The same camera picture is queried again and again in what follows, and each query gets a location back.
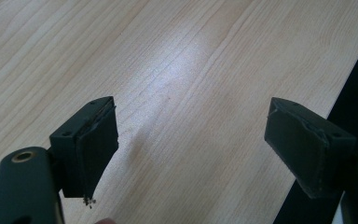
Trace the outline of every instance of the wooden table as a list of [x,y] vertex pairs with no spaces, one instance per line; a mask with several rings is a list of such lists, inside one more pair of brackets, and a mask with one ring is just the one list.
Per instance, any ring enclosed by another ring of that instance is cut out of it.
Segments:
[[119,150],[67,223],[271,223],[270,98],[326,117],[357,58],[358,0],[1,0],[0,160],[113,95]]

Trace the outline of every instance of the dark green plastic part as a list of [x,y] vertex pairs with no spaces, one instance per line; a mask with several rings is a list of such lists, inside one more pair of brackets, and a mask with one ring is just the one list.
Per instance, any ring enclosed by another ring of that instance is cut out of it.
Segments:
[[118,149],[113,97],[84,105],[50,136],[54,159],[61,166],[54,173],[66,198],[92,199],[106,165]]
[[306,107],[272,98],[265,139],[311,198],[332,197],[356,138]]
[[48,152],[42,147],[15,151],[0,163],[0,224],[16,223],[63,223]]

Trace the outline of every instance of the screw hole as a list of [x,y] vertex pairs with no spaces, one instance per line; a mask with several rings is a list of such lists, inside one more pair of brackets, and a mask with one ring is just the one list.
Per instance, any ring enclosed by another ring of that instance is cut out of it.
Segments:
[[342,135],[340,133],[333,133],[333,136],[335,137],[341,137]]
[[32,151],[24,151],[19,154],[16,154],[11,161],[13,162],[25,162],[30,160],[34,156],[34,153]]
[[69,135],[71,135],[71,132],[64,132],[64,133],[62,133],[62,136],[64,136],[64,137],[69,136]]

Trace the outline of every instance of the light wood surface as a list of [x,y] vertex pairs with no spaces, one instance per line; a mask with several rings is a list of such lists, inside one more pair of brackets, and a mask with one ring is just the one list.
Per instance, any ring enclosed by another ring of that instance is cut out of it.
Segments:
[[67,223],[271,223],[270,98],[326,117],[357,58],[358,0],[1,0],[0,160],[113,95],[119,151]]

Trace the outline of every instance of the clamp jaw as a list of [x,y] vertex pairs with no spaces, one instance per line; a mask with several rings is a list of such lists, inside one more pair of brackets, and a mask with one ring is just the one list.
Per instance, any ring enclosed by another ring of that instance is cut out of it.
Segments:
[[94,190],[118,149],[113,97],[89,102],[50,136],[0,163],[0,223],[64,223],[61,200],[95,202]]
[[358,223],[356,138],[306,107],[272,98],[265,140],[311,198],[340,196],[345,223]]

